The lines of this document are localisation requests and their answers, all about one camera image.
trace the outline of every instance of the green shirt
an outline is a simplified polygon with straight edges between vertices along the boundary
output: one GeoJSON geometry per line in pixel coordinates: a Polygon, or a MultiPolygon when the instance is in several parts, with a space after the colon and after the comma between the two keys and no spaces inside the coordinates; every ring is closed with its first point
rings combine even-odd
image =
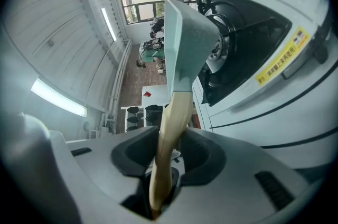
{"type": "Polygon", "coordinates": [[[144,50],[140,57],[144,62],[153,62],[154,57],[164,59],[164,49],[144,50]]]}

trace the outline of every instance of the red object on table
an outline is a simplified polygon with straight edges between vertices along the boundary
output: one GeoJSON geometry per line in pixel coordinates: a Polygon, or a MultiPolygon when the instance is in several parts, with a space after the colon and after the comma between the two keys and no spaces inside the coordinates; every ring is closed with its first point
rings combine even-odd
{"type": "Polygon", "coordinates": [[[150,97],[150,95],[152,95],[152,94],[150,92],[146,91],[143,96],[150,97]]]}

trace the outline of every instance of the black hair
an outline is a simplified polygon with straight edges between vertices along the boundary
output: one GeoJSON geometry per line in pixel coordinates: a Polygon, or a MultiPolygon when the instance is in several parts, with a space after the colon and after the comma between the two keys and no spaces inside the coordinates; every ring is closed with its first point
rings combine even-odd
{"type": "Polygon", "coordinates": [[[137,65],[137,67],[143,67],[143,68],[146,68],[146,66],[145,66],[144,64],[139,63],[138,60],[136,60],[136,65],[137,65]]]}

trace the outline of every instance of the black glass stovetop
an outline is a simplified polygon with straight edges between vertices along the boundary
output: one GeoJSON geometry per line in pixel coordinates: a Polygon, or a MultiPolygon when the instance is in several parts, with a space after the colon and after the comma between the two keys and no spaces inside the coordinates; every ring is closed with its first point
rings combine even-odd
{"type": "Polygon", "coordinates": [[[228,38],[227,57],[212,72],[207,64],[198,77],[203,103],[215,105],[248,80],[273,54],[291,28],[291,22],[250,0],[197,0],[199,12],[228,38]]]}

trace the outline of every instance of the yellow warning label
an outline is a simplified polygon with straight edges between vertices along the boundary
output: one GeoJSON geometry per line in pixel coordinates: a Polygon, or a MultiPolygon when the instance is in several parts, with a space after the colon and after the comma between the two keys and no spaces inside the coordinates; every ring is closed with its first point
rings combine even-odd
{"type": "Polygon", "coordinates": [[[309,39],[310,35],[302,27],[298,27],[290,41],[288,41],[285,47],[277,54],[274,60],[255,76],[258,84],[260,86],[264,85],[280,71],[285,69],[292,58],[301,52],[309,39]]]}

